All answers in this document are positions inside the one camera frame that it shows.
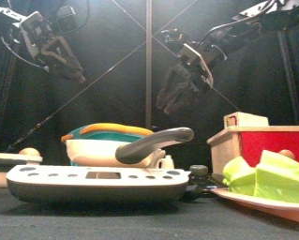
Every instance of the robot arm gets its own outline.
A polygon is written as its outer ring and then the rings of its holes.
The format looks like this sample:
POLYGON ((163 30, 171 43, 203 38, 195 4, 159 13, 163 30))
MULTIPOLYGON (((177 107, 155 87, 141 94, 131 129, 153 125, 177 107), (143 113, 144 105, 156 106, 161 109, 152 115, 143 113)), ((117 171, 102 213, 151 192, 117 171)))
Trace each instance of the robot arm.
POLYGON ((29 55, 46 72, 80 83, 85 80, 65 39, 53 33, 37 11, 26 17, 0 7, 0 31, 10 37, 22 35, 29 55))
POLYGON ((199 42, 177 29, 161 32, 179 63, 171 67, 159 92, 156 107, 176 112, 212 88, 211 68, 267 31, 299 24, 299 0, 268 0, 241 11, 232 22, 209 29, 199 42))

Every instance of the black table surface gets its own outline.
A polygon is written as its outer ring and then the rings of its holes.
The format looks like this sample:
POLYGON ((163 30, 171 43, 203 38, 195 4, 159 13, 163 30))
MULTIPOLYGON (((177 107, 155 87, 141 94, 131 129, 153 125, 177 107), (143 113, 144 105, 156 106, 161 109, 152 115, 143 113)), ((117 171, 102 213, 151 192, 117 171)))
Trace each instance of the black table surface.
POLYGON ((0 188, 0 239, 299 239, 299 223, 213 198, 41 204, 0 188))

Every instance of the cable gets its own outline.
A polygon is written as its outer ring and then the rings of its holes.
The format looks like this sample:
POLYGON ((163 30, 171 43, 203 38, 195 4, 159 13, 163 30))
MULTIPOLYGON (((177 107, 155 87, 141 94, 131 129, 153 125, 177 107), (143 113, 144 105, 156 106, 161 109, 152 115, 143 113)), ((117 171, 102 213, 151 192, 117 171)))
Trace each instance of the cable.
POLYGON ((34 66, 34 67, 37 67, 37 68, 41 68, 41 69, 46 70, 44 67, 33 64, 30 61, 28 61, 26 59, 24 59, 24 58, 12 50, 9 44, 8 44, 8 43, 5 42, 5 40, 4 40, 4 37, 1 37, 1 41, 2 41, 6 49, 9 50, 9 52, 16 56, 16 58, 18 58, 18 59, 20 59, 21 61, 24 61, 26 64, 29 64, 29 65, 32 65, 32 66, 34 66))

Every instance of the metal pole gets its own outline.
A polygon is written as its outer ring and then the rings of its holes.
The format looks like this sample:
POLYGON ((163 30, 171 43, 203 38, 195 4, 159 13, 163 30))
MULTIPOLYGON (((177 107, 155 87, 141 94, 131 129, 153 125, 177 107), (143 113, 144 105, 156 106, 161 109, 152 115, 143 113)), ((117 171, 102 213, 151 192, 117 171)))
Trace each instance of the metal pole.
POLYGON ((295 90, 295 82, 294 82, 294 74, 292 74, 292 67, 290 61, 290 48, 287 44, 287 36, 284 32, 278 32, 278 41, 280 45, 280 53, 283 57, 283 64, 284 64, 284 72, 286 72, 286 80, 287 86, 290 91, 290 101, 291 101, 291 108, 292 108, 292 115, 294 115, 294 123, 299 125, 299 100, 296 96, 295 90))
POLYGON ((151 129, 151 50, 152 50, 152 2, 147 0, 147 91, 145 91, 145 128, 151 129))

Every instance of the white plate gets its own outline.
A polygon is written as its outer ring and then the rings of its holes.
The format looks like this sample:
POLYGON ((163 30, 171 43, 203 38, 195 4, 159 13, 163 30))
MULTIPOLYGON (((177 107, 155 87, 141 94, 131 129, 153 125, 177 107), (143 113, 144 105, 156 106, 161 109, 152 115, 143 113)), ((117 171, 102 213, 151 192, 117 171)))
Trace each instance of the white plate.
POLYGON ((24 155, 24 154, 4 154, 0 153, 0 159, 16 159, 16 160, 25 160, 25 161, 42 161, 42 157, 33 156, 33 155, 24 155))
POLYGON ((229 199, 248 208, 256 209, 280 218, 287 218, 299 222, 299 203, 280 202, 252 197, 229 192, 227 188, 215 188, 211 191, 219 197, 229 199))

